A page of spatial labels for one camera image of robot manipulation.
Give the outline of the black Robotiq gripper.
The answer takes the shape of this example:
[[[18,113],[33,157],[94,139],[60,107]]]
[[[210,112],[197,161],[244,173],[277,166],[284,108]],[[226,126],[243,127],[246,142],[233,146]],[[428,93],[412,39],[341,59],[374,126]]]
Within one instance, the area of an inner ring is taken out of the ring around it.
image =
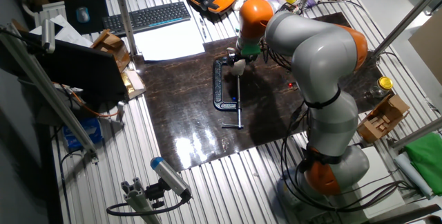
[[[242,55],[240,51],[236,50],[235,48],[230,48],[229,54],[227,55],[227,64],[229,66],[234,66],[234,64],[240,60],[244,60],[246,64],[251,64],[256,61],[257,58],[257,55]]]

